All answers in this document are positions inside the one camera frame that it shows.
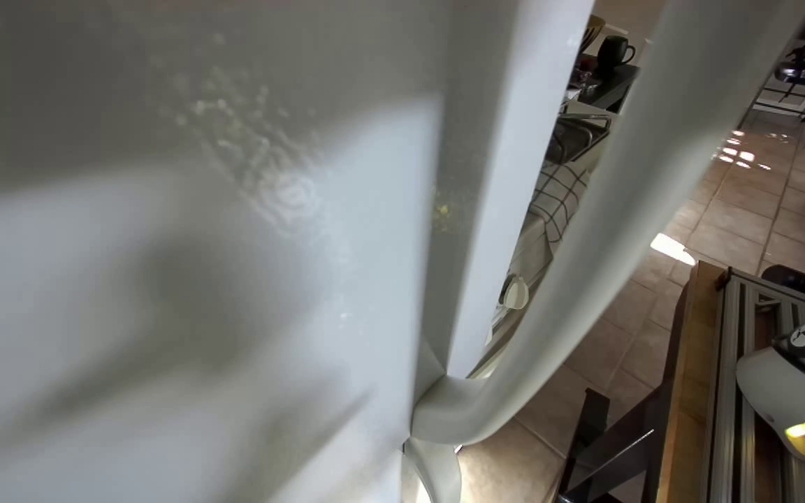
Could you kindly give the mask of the white gas stove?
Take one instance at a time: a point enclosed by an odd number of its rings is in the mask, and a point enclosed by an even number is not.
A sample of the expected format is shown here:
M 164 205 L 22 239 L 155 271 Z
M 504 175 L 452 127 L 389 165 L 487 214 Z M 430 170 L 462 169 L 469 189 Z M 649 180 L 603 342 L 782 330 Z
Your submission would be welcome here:
M 612 124 L 616 115 L 599 106 L 578 102 L 561 106 L 504 279 L 504 293 L 515 293 L 517 289 L 529 300 L 536 293 L 602 159 Z M 515 337 L 529 300 L 521 307 L 497 306 L 491 346 Z

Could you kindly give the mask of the checkered kitchen towel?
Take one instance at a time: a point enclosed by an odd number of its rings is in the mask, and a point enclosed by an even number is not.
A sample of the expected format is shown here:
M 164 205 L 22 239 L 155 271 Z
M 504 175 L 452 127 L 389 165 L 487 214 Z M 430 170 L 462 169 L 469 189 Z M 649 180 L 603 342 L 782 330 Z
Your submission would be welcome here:
M 546 239 L 556 247 L 570 228 L 587 191 L 589 169 L 546 163 L 533 189 L 532 214 L 543 221 Z

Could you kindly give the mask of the black mug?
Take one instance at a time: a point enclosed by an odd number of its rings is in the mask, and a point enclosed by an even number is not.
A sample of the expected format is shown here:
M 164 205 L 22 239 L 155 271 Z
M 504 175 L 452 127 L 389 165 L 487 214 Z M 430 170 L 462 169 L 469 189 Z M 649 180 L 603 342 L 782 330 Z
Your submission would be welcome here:
M 638 47 L 627 36 L 607 36 L 599 47 L 599 71 L 616 71 L 634 60 Z

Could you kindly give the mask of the wooden edged robot table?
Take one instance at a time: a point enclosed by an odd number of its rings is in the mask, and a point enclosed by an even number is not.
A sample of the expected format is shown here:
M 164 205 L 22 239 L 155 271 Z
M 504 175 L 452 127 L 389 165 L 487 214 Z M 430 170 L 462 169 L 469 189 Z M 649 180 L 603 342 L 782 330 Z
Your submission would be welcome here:
M 751 412 L 737 362 L 805 321 L 805 275 L 697 267 L 675 313 L 663 384 L 623 416 L 584 398 L 556 503 L 805 503 L 805 461 Z

